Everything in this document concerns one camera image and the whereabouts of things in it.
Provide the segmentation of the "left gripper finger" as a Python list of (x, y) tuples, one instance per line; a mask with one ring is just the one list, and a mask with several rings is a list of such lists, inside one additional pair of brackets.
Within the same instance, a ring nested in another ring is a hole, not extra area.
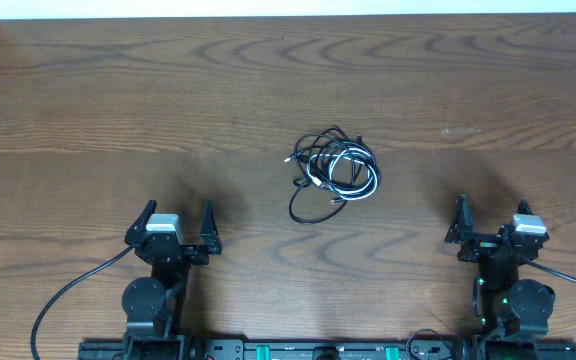
[(150, 219), (150, 217), (154, 214), (155, 209), (157, 206), (156, 200), (149, 200), (144, 207), (141, 214), (137, 217), (137, 219), (132, 223), (129, 227), (129, 233), (140, 233), (146, 231), (146, 225)]
[(214, 221), (213, 204), (207, 200), (204, 207), (200, 236), (206, 247), (219, 246), (219, 233)]

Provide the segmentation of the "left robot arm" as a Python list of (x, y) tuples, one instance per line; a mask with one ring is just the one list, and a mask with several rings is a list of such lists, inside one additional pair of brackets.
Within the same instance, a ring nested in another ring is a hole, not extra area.
[(214, 221), (213, 204), (205, 203), (201, 244), (185, 244), (180, 217), (155, 211), (151, 200), (126, 231), (125, 243), (151, 266), (147, 277), (132, 281), (122, 295), (127, 315), (124, 333), (125, 359), (202, 359), (204, 346), (179, 329), (189, 273), (222, 253), (222, 241)]

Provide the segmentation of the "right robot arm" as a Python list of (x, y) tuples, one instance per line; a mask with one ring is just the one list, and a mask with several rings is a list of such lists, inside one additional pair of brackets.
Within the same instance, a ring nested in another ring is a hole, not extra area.
[(458, 197), (445, 241), (458, 244), (457, 258), (475, 263), (472, 306), (482, 330), (457, 341), (456, 359), (537, 359), (537, 340), (548, 333), (554, 290), (536, 280), (521, 279), (519, 267), (538, 257), (549, 240), (541, 217), (521, 201), (509, 224), (495, 234), (474, 229), (469, 200)]

